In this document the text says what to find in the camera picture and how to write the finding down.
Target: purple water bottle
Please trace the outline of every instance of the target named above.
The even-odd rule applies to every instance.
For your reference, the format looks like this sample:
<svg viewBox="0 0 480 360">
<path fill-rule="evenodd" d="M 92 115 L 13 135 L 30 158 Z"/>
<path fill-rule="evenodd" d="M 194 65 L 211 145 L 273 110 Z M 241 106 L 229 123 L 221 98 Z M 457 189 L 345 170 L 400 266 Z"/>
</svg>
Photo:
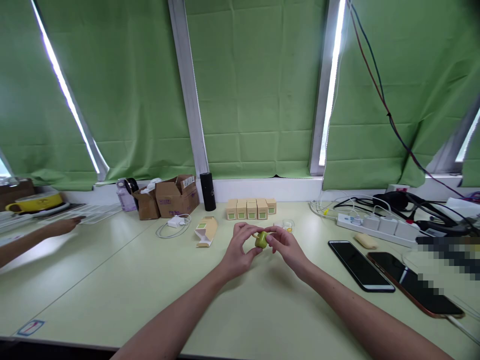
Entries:
<svg viewBox="0 0 480 360">
<path fill-rule="evenodd" d="M 118 200 L 120 200 L 121 209 L 124 212 L 137 210 L 134 197 L 125 188 L 124 179 L 124 177 L 119 178 L 116 182 L 116 194 L 118 195 Z"/>
</svg>

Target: green object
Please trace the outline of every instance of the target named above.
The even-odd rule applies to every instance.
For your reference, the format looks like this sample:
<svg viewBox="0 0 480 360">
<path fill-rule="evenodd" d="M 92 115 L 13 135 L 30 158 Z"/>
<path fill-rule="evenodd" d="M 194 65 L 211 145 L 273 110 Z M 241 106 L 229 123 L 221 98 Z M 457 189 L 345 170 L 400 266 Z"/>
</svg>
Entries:
<svg viewBox="0 0 480 360">
<path fill-rule="evenodd" d="M 168 2 L 37 3 L 64 76 L 110 167 L 106 180 L 194 174 Z"/>
<path fill-rule="evenodd" d="M 91 190 L 97 181 L 30 1 L 0 1 L 0 148 L 36 186 Z"/>
<path fill-rule="evenodd" d="M 186 0 L 215 179 L 308 178 L 325 0 Z"/>
<path fill-rule="evenodd" d="M 260 234 L 258 234 L 258 236 L 256 236 L 255 246 L 257 248 L 265 249 L 267 247 L 267 245 L 268 245 L 267 235 L 268 235 L 267 232 L 262 231 Z"/>
<path fill-rule="evenodd" d="M 477 124 L 463 160 L 462 187 L 480 187 L 480 125 Z"/>
<path fill-rule="evenodd" d="M 451 0 L 365 1 L 356 9 L 396 127 L 426 167 L 479 93 L 478 18 L 466 2 Z M 421 185 L 425 175 L 407 158 L 389 124 L 351 24 L 347 43 L 330 119 L 323 188 Z M 363 50 L 370 59 L 368 47 Z"/>
</svg>

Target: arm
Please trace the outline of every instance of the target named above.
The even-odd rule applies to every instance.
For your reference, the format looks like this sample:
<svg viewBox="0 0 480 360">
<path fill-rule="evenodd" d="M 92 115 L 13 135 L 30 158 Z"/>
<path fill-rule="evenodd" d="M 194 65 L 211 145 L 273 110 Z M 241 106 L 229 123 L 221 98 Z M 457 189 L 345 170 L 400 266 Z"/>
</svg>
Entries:
<svg viewBox="0 0 480 360">
<path fill-rule="evenodd" d="M 266 240 L 336 312 L 374 359 L 452 359 L 422 335 L 343 286 L 307 259 L 295 237 L 272 226 Z"/>
<path fill-rule="evenodd" d="M 85 216 L 55 221 L 0 247 L 0 268 L 43 240 L 71 232 Z"/>
<path fill-rule="evenodd" d="M 193 329 L 220 289 L 245 273 L 254 257 L 262 252 L 254 247 L 246 254 L 243 244 L 261 227 L 237 223 L 221 262 L 199 283 L 167 306 L 118 350 L 112 360 L 176 359 Z"/>
</svg>

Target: white wall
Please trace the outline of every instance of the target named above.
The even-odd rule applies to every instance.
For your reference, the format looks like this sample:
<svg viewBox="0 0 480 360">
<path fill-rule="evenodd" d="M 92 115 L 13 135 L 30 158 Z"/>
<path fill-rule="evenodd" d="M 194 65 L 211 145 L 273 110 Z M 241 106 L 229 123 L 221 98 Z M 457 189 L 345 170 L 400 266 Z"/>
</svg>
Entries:
<svg viewBox="0 0 480 360">
<path fill-rule="evenodd" d="M 439 174 L 437 179 L 444 182 L 462 195 L 468 195 L 480 191 L 478 187 L 458 187 L 462 177 Z M 226 203 L 228 199 L 238 198 L 275 198 L 278 202 L 306 202 L 316 199 L 322 189 L 323 178 L 321 176 L 309 179 L 292 178 L 268 178 L 268 179 L 226 179 L 214 180 L 215 200 L 217 203 Z M 139 181 L 140 187 L 148 181 Z M 200 202 L 203 202 L 200 180 L 197 182 Z M 44 191 L 52 190 L 49 186 L 43 187 Z M 113 204 L 118 201 L 116 185 L 95 186 L 93 191 L 64 191 L 63 197 L 69 203 L 87 204 Z M 375 195 L 382 194 L 386 189 L 374 190 L 347 190 L 348 195 Z M 446 201 L 449 197 L 458 196 L 443 185 L 432 180 L 425 179 L 425 183 L 418 188 L 411 188 L 410 192 L 426 200 Z M 341 191 L 328 191 L 322 197 L 324 200 L 334 200 L 343 196 Z"/>
</svg>

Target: forearm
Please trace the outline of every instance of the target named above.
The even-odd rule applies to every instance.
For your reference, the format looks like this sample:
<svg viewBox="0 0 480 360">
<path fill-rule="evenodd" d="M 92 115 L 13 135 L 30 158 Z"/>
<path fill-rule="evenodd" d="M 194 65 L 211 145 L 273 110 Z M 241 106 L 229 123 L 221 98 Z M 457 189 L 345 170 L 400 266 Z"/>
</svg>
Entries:
<svg viewBox="0 0 480 360">
<path fill-rule="evenodd" d="M 7 265 L 9 262 L 19 257 L 23 253 L 26 253 L 28 250 L 41 243 L 48 237 L 49 236 L 47 232 L 43 228 L 40 228 L 18 238 L 17 240 L 3 245 L 0 247 L 0 268 Z"/>
<path fill-rule="evenodd" d="M 112 359 L 176 359 L 227 280 L 218 268 L 142 327 Z"/>
<path fill-rule="evenodd" d="M 451 359 L 436 345 L 313 264 L 299 277 L 343 320 L 374 359 Z"/>
</svg>

